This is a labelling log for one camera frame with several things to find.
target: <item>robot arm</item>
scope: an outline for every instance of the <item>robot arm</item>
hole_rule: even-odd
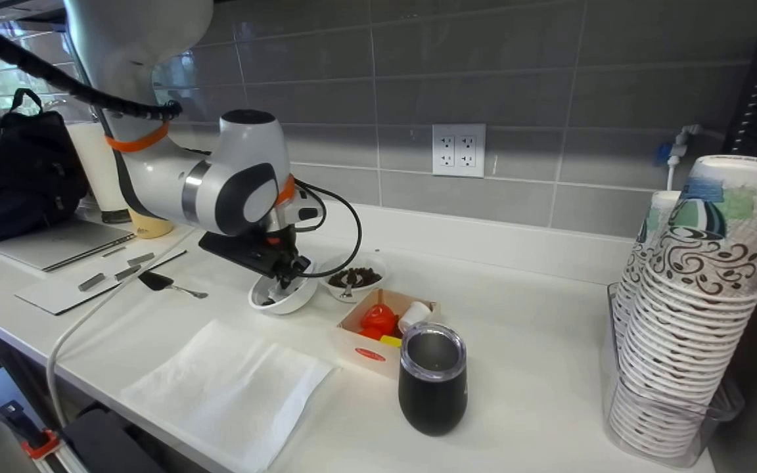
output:
[[[191,47],[213,0],[65,0],[70,39],[95,89],[155,102],[153,69]],[[155,120],[106,114],[116,139],[155,132]],[[283,133],[271,114],[232,110],[208,161],[159,139],[119,162],[128,206],[209,234],[199,248],[287,287],[304,271],[293,248],[299,191]]]

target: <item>wall tile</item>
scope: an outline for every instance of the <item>wall tile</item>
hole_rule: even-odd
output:
[[[188,73],[191,83],[234,87],[241,82],[237,47],[221,45],[191,50],[188,64],[184,64],[184,73]]]
[[[635,237],[648,191],[558,187],[554,229]]]
[[[379,206],[379,171],[374,167],[330,167],[293,162],[292,171],[297,179],[330,190],[343,199]]]
[[[371,77],[371,35],[322,31],[241,45],[246,82]]]
[[[379,123],[563,127],[569,73],[379,79]]]
[[[283,123],[371,123],[371,82],[253,83],[253,108],[271,110]]]
[[[567,132],[563,150],[563,181],[610,187],[664,187],[664,167],[654,165],[654,153],[667,133]]]
[[[234,31],[240,41],[258,36],[362,26],[371,19],[371,0],[241,0],[237,3]]]
[[[554,181],[559,144],[563,132],[487,132],[487,156],[497,162],[497,175]]]
[[[580,64],[746,61],[748,0],[588,0]]]
[[[738,102],[746,69],[580,72],[572,127],[723,128]]]
[[[292,162],[376,167],[374,127],[283,127]]]
[[[382,173],[382,206],[543,227],[552,184]]]
[[[191,87],[170,89],[188,120],[219,120],[225,110],[246,108],[240,87]]]
[[[446,73],[572,65],[577,6],[550,6],[471,19],[376,28],[376,72]]]
[[[379,165],[430,173],[430,127],[379,127]]]
[[[379,127],[382,167],[430,173],[430,127]],[[487,128],[487,175],[546,179],[558,173],[559,132]]]
[[[491,7],[526,7],[558,0],[374,0],[374,22],[417,22]]]

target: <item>gray tile backsplash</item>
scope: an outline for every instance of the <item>gray tile backsplash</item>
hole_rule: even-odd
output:
[[[330,167],[293,162],[292,171],[316,187],[338,191],[351,202],[379,206],[379,171],[376,167]]]
[[[376,73],[567,69],[580,6],[376,26]]]
[[[371,77],[371,31],[320,31],[240,45],[246,82]]]
[[[471,217],[543,227],[554,184],[449,179],[430,173],[382,173],[382,202],[389,207],[451,212]]]
[[[374,0],[374,22],[420,22],[438,15],[488,14],[504,7],[563,3],[563,0]]]
[[[654,162],[661,132],[567,132],[559,181],[600,187],[664,187],[664,167]]]
[[[580,64],[746,61],[752,0],[588,0]]]
[[[379,123],[564,127],[569,73],[379,79]]]
[[[371,0],[234,0],[234,35],[253,41],[276,35],[362,26],[371,22]]]
[[[246,83],[246,99],[283,123],[374,123],[371,82]]]
[[[554,229],[635,237],[648,207],[648,191],[597,187],[558,187]]]
[[[376,171],[374,127],[283,127],[292,162],[358,165]]]
[[[705,123],[723,128],[740,95],[746,65],[577,72],[572,127],[679,128]]]
[[[70,64],[57,35],[3,31]],[[358,202],[630,237],[654,150],[723,132],[753,36],[752,0],[229,0],[155,83],[176,142],[263,108],[293,173]],[[14,87],[54,98],[0,64],[0,108]],[[487,175],[430,175],[430,123],[487,123]]]

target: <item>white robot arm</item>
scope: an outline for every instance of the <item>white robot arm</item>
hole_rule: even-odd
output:
[[[311,206],[299,190],[313,199],[322,190],[297,184],[290,173],[283,133],[271,114],[222,114],[219,148],[205,161],[166,139],[169,127],[155,120],[178,108],[155,106],[153,72],[205,35],[213,0],[65,0],[65,14],[91,87],[3,36],[0,57],[103,110],[109,144],[123,156],[120,191],[134,211],[208,229],[203,249],[276,278],[283,288],[299,275],[330,274],[304,274],[311,263],[297,252],[293,224],[318,212],[304,211]],[[358,212],[343,206],[354,215],[358,245],[338,267],[359,248]]]
[[[65,14],[91,87],[155,106],[155,65],[205,35],[213,0],[65,0]],[[155,132],[146,119],[106,114],[106,120],[120,142]],[[280,195],[290,179],[279,120],[232,110],[221,119],[221,139],[208,161],[159,139],[123,161],[120,190],[134,211],[234,237],[271,211],[276,227],[292,224]]]

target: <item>stack of paper cups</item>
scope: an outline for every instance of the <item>stack of paper cups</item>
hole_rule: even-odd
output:
[[[700,158],[646,252],[625,325],[615,319],[627,399],[611,399],[606,421],[630,449],[673,459],[696,438],[757,308],[757,158]],[[661,424],[646,434],[630,416]]]
[[[615,296],[611,296],[611,316],[615,316],[615,322],[621,329],[625,329],[625,322],[630,319],[630,309],[634,309],[634,303],[635,303],[635,288],[638,288],[638,282],[642,282],[642,271],[646,265],[646,258],[648,258],[651,248],[664,234],[667,217],[671,217],[679,198],[681,198],[681,191],[654,191],[648,198],[646,217],[642,224],[642,230],[635,237],[630,258],[625,259],[622,278],[615,287]]]
[[[106,224],[128,220],[127,199],[119,187],[116,156],[100,123],[73,123],[67,137],[83,165],[88,190]]]
[[[700,158],[648,265],[667,283],[701,294],[753,294],[757,158]]]

